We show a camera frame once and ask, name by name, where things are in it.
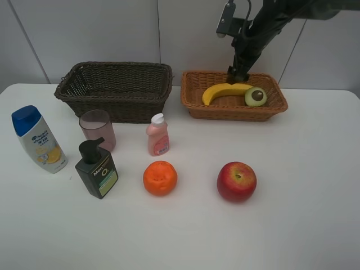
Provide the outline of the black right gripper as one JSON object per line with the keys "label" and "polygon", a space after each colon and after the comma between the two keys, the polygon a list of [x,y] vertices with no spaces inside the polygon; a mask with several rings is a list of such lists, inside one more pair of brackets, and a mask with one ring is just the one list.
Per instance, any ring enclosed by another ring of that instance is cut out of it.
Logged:
{"label": "black right gripper", "polygon": [[233,64],[228,68],[227,83],[245,83],[249,80],[249,70],[257,61],[264,47],[273,38],[274,24],[231,24],[229,34],[233,37],[231,46],[235,50]]}

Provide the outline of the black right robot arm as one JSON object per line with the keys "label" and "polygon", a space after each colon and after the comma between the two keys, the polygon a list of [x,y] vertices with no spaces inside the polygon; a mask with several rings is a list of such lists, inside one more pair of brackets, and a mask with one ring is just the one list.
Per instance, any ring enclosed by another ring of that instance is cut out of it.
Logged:
{"label": "black right robot arm", "polygon": [[254,19],[250,20],[251,2],[246,17],[236,18],[234,1],[228,1],[217,34],[233,38],[233,65],[228,68],[228,82],[246,82],[249,70],[270,41],[293,19],[329,20],[340,11],[359,11],[359,1],[263,1]]}

